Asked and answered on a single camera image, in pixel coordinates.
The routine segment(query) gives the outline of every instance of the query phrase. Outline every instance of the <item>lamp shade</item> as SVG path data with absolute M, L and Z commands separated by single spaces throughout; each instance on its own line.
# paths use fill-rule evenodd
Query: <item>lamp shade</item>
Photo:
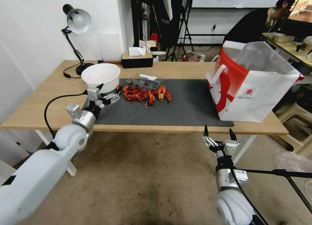
M 91 16 L 82 9 L 74 9 L 71 5 L 63 6 L 63 12 L 67 16 L 69 29 L 74 33 L 84 33 L 91 25 Z

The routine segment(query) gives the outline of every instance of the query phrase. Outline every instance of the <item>crayfish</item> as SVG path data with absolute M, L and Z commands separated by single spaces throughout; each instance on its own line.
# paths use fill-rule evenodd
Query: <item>crayfish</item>
M 148 100 L 147 104 L 149 106 L 153 105 L 155 101 L 155 96 L 158 97 L 159 101 L 163 101 L 164 97 L 167 101 L 171 101 L 171 94 L 170 92 L 166 91 L 166 86 L 161 85 L 158 90 L 149 90 L 148 92 L 142 87 L 140 90 L 138 86 L 129 86 L 126 85 L 123 89 L 123 94 L 126 100 L 128 101 L 138 101 L 143 102 Z

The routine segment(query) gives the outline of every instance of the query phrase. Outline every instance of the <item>plastic lid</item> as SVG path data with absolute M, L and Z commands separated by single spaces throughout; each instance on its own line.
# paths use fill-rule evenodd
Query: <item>plastic lid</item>
M 312 36 L 307 36 L 307 37 L 305 38 L 305 43 L 306 43 L 306 44 L 309 44 L 309 45 L 312 45 Z

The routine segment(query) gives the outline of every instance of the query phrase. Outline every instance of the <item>clear plastic tray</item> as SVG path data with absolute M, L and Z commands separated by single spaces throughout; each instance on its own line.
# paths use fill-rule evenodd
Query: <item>clear plastic tray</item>
M 148 80 L 148 79 L 127 79 L 126 82 L 128 84 L 137 85 L 139 87 L 144 87 L 151 90 L 156 90 L 162 83 L 163 79 L 155 79 L 155 80 Z

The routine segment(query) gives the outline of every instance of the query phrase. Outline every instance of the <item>tissue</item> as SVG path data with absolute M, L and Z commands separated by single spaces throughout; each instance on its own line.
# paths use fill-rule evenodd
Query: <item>tissue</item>
M 133 56 L 145 56 L 145 48 L 129 47 L 129 55 Z

